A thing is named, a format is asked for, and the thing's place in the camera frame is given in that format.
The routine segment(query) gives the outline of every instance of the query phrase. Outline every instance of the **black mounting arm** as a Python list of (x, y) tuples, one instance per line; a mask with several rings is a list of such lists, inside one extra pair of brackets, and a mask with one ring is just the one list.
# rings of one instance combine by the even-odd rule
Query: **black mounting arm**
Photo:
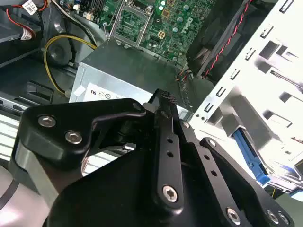
[[(52, 207), (49, 227), (294, 226), (214, 139), (197, 140), (169, 93), (158, 90), (149, 105), (118, 99), (23, 113), (11, 164)], [(93, 146), (125, 143), (135, 150), (81, 176)]]

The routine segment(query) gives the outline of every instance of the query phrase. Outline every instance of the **red and black wire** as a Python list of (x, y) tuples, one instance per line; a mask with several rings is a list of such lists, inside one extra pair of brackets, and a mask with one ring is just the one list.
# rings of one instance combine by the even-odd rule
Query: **red and black wire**
[[(40, 7), (40, 8), (38, 9), (38, 11), (39, 11), (39, 12), (42, 12), (42, 11), (47, 7), (47, 4), (48, 4), (47, 0), (44, 0), (43, 6)], [(12, 5), (12, 7), (23, 8), (21, 5)], [(9, 8), (6, 8), (6, 15), (7, 15), (7, 17), (9, 18), (9, 20), (10, 20), (12, 23), (14, 23), (15, 25), (17, 25), (17, 26), (19, 26), (19, 27), (21, 27), (21, 28), (23, 28), (23, 29), (29, 31), (30, 34), (32, 35), (32, 37), (36, 38), (35, 32), (34, 32), (30, 27), (28, 27), (28, 26), (26, 26), (26, 25), (23, 25), (23, 24), (21, 24), (21, 23), (19, 23), (19, 22), (16, 22), (13, 18), (11, 18), (10, 13), (9, 13)]]
[(249, 5), (250, 5), (250, 3), (251, 3), (252, 1), (253, 1), (253, 0), (249, 0), (249, 1), (246, 3), (245, 9), (244, 9), (244, 11), (243, 11), (241, 17), (239, 17), (239, 18), (240, 18), (240, 19), (239, 19), (239, 22), (236, 24), (236, 26), (235, 26), (235, 28), (234, 28), (234, 30), (233, 30), (232, 35), (229, 37), (229, 39), (227, 40), (227, 42), (225, 43), (225, 45), (221, 48), (221, 50), (216, 54), (216, 57), (214, 58), (214, 61), (213, 61), (213, 63), (212, 63), (212, 66), (205, 72), (205, 74), (202, 76), (202, 79), (205, 79), (205, 78), (207, 77), (208, 73), (214, 68), (215, 63), (218, 61), (220, 54), (221, 54), (221, 53), (224, 51), (224, 49), (230, 44), (232, 38), (233, 38), (234, 35), (237, 33), (237, 30), (238, 30), (240, 24), (243, 22), (243, 18), (244, 18), (244, 16), (245, 16), (245, 13), (247, 12), (247, 9), (248, 9), (248, 7), (249, 7)]
[(180, 76), (183, 74), (183, 72), (185, 73), (184, 74), (184, 77), (182, 78), (182, 82), (184, 82), (186, 79), (187, 79), (187, 77), (190, 75), (190, 73), (191, 73), (191, 70), (190, 69), (187, 69), (187, 70), (182, 70), (178, 75), (177, 75), (177, 77), (176, 77), (176, 81), (180, 81)]
[(9, 20), (10, 20), (12, 23), (14, 23), (15, 25), (17, 25), (17, 26), (19, 26), (19, 27), (21, 27), (21, 28), (23, 28), (23, 29), (29, 31), (33, 37), (36, 37), (35, 32), (34, 32), (30, 27), (28, 27), (28, 26), (26, 26), (26, 25), (23, 25), (23, 24), (21, 24), (21, 23), (18, 23), (18, 22), (16, 22), (13, 18), (11, 18), (10, 14), (9, 14), (9, 8), (6, 8), (6, 15), (8, 16)]

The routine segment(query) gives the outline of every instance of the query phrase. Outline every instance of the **green circuit board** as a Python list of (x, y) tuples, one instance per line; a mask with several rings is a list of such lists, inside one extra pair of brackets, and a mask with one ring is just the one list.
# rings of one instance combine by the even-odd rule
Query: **green circuit board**
[[(202, 27), (214, 1), (166, 0), (163, 10), (159, 10), (162, 2), (162, 0), (156, 2), (155, 13), (140, 46), (184, 65), (185, 54)], [(159, 37), (159, 32), (164, 34), (163, 38)]]
[[(138, 8), (141, 7), (138, 6), (139, 3), (145, 7), (154, 6), (154, 13), (144, 32), (140, 47), (184, 66), (186, 52), (210, 13), (215, 0), (136, 0)], [(115, 20), (116, 9), (120, 4), (119, 0), (106, 0), (101, 11), (82, 7), (77, 13), (86, 17), (86, 13), (91, 12), (93, 17), (90, 20), (102, 28), (104, 22), (109, 24), (112, 19)], [(136, 42), (143, 26), (142, 18), (124, 10), (116, 32)]]

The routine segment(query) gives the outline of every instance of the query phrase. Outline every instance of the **power supply label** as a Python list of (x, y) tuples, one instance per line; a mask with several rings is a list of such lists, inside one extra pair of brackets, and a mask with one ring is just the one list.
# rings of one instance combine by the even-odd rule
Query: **power supply label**
[(102, 87), (89, 83), (83, 101), (98, 101), (125, 98)]

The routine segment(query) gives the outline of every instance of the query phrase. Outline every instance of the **capacitor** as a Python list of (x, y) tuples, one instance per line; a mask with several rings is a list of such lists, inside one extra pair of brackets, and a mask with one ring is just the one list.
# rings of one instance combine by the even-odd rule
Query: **capacitor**
[(189, 10), (189, 5), (184, 5), (184, 6), (183, 6), (183, 10), (184, 10), (184, 11), (188, 11), (188, 10)]
[(177, 18), (177, 22), (178, 23), (182, 23), (183, 22), (183, 18), (182, 17)]

